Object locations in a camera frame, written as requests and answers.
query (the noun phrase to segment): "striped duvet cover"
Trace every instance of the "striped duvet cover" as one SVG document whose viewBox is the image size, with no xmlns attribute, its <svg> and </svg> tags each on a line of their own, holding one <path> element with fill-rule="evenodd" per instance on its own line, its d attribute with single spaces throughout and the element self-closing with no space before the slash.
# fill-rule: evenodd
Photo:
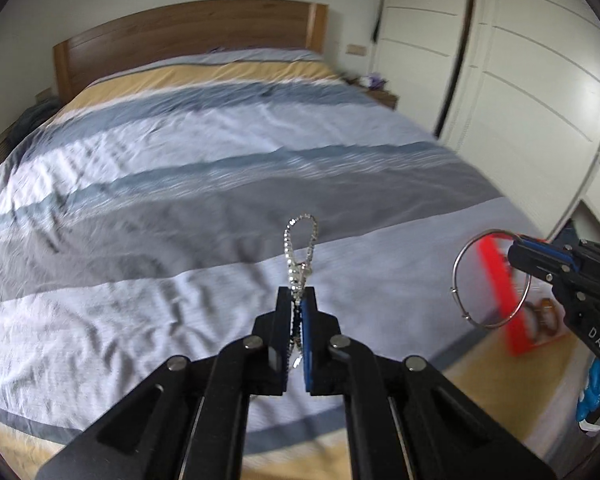
<svg viewBox="0 0 600 480">
<path fill-rule="evenodd" d="M 440 369 L 481 334 L 448 293 L 486 228 L 533 232 L 477 171 L 315 54 L 163 61 L 90 85 L 0 167 L 0 451 L 23 478 L 173 354 L 272 310 L 282 231 L 320 221 L 318 307 Z M 346 478 L 344 410 L 292 371 L 251 403 L 244 477 Z"/>
</svg>

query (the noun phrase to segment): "white wardrobe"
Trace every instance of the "white wardrobe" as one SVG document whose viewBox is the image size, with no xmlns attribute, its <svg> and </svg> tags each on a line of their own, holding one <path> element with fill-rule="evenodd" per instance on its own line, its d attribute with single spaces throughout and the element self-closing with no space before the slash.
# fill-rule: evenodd
<svg viewBox="0 0 600 480">
<path fill-rule="evenodd" d="M 397 110 L 433 132 L 456 62 L 466 0 L 384 0 L 374 69 Z"/>
<path fill-rule="evenodd" d="M 386 0 L 376 66 L 401 103 L 411 100 L 398 110 L 429 126 L 444 96 L 437 94 L 427 107 L 413 110 L 420 104 L 412 98 L 411 87 L 446 89 L 451 69 L 441 61 L 435 67 L 423 63 L 418 77 L 402 81 L 417 61 L 385 45 L 398 36 L 395 29 L 410 28 L 406 23 L 394 25 L 395 18 L 390 18 L 392 4 L 398 1 Z M 454 19 L 463 22 L 464 14 Z M 440 35 L 437 25 L 422 27 L 427 32 L 421 37 L 440 36 L 440 44 L 448 44 L 448 56 L 456 55 L 450 36 L 459 37 L 457 23 Z M 420 81 L 427 77 L 426 84 Z M 600 166 L 600 22 L 588 4 L 475 0 L 440 142 L 482 171 L 544 236 L 555 234 L 580 200 L 587 199 Z"/>
</svg>

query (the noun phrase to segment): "silver bangle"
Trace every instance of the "silver bangle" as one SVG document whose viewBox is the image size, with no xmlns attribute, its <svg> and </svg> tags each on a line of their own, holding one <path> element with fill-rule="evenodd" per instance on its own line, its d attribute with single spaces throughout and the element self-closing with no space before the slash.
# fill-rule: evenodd
<svg viewBox="0 0 600 480">
<path fill-rule="evenodd" d="M 458 294 L 458 292 L 459 292 L 458 291 L 458 265 L 460 264 L 460 260 L 462 260 L 462 258 L 466 254 L 466 252 L 469 250 L 469 248 L 473 244 L 475 244 L 478 240 L 481 240 L 485 236 L 489 236 L 489 235 L 505 235 L 506 237 L 511 238 L 513 241 L 518 241 L 518 242 L 522 241 L 517 234 L 512 233 L 511 231 L 504 230 L 504 229 L 489 229 L 488 231 L 480 233 L 479 235 L 476 235 L 473 238 L 471 238 L 471 240 L 469 240 L 464 245 L 462 250 L 458 253 L 458 256 L 456 256 L 456 260 L 454 261 L 454 270 L 452 273 L 452 283 L 451 283 L 451 295 L 454 297 L 454 300 L 460 307 L 460 310 L 462 310 L 462 317 L 465 320 L 467 320 L 469 323 L 471 323 L 474 326 L 478 326 L 480 328 L 486 328 L 488 330 L 494 330 L 496 328 L 500 328 L 501 326 L 506 325 L 520 311 L 520 308 L 525 303 L 526 297 L 529 294 L 529 288 L 531 288 L 531 274 L 526 275 L 525 291 L 522 294 L 522 298 L 520 298 L 518 305 L 515 307 L 513 312 L 511 314 L 509 314 L 509 316 L 507 316 L 505 319 L 503 319 L 497 323 L 491 323 L 491 324 L 490 323 L 479 323 L 475 319 L 473 319 L 471 317 L 471 314 L 469 314 L 467 312 L 467 309 L 465 309 L 464 305 L 462 304 L 462 301 L 460 300 L 460 295 Z"/>
</svg>

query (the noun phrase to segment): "bed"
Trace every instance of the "bed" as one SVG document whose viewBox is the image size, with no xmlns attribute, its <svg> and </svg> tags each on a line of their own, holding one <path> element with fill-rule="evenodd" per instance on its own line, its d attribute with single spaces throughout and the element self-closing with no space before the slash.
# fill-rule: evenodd
<svg viewBox="0 0 600 480">
<path fill-rule="evenodd" d="M 310 285 L 344 333 L 391 358 L 421 354 L 470 395 L 476 367 L 506 359 L 458 315 L 450 270 L 477 232 L 533 226 L 334 74 L 320 57 L 327 16 L 306 2 L 190 2 L 54 48 L 66 105 L 0 166 L 0 453 L 21 478 L 167 357 L 248 333 L 286 283 L 282 231 L 302 212 L 320 221 Z M 539 358 L 548 392 L 574 347 Z M 350 475 L 341 401 L 307 397 L 301 375 L 282 399 L 252 402 L 244 478 Z M 516 436 L 533 437 L 547 395 Z"/>
</svg>

